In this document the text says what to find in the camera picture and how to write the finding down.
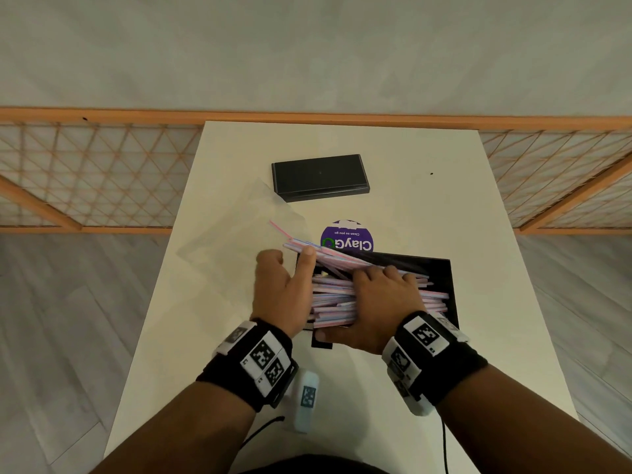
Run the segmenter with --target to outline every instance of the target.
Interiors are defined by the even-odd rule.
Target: gray wall
[[[632,115],[632,0],[0,0],[0,105]]]

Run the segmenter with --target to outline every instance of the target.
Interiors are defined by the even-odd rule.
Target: orange metal frame
[[[81,108],[0,107],[0,120],[13,122],[90,122],[137,124],[203,124],[205,121],[273,122],[301,124],[336,124],[348,126],[422,127],[476,130],[595,130],[632,129],[631,116],[550,117],[550,116],[426,116],[389,114],[271,113],[218,111],[163,111]],[[546,229],[544,224],[577,206],[597,191],[603,190],[632,171],[632,154],[604,173],[572,192],[514,231],[517,234],[632,234],[632,229]],[[170,228],[87,227],[57,211],[41,199],[12,182],[0,179],[0,195],[13,200],[59,227],[0,227],[0,232],[109,232],[168,234]]]

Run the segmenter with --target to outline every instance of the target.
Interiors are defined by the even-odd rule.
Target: wristband
[[[417,311],[400,324],[382,359],[387,373],[416,415],[428,415],[446,394],[487,360],[440,313]]]
[[[244,321],[217,346],[198,382],[210,382],[235,394],[256,412],[275,408],[298,365],[291,358],[292,340],[261,319]]]

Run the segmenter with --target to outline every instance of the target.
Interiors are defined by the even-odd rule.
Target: purple sticker
[[[325,228],[320,235],[320,246],[339,250],[373,251],[373,237],[360,223],[342,219]]]

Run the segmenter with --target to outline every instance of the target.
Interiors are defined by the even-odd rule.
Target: bundle of straws
[[[324,267],[334,274],[334,276],[331,276],[328,272],[322,271],[320,274],[315,274],[312,278],[313,302],[312,313],[309,319],[313,321],[313,327],[317,329],[320,327],[353,324],[357,317],[357,311],[351,273],[355,269],[366,269],[374,265],[349,254],[339,253],[327,247],[292,238],[272,221],[270,224],[288,237],[287,242],[283,244],[285,248],[301,253],[304,247],[314,247],[316,250],[316,266]],[[409,273],[403,270],[398,271],[402,276]],[[432,286],[429,277],[425,274],[412,274],[417,279],[417,288],[426,311],[429,313],[446,312],[447,306],[443,300],[448,299],[449,295],[447,293],[425,290],[424,288]]]

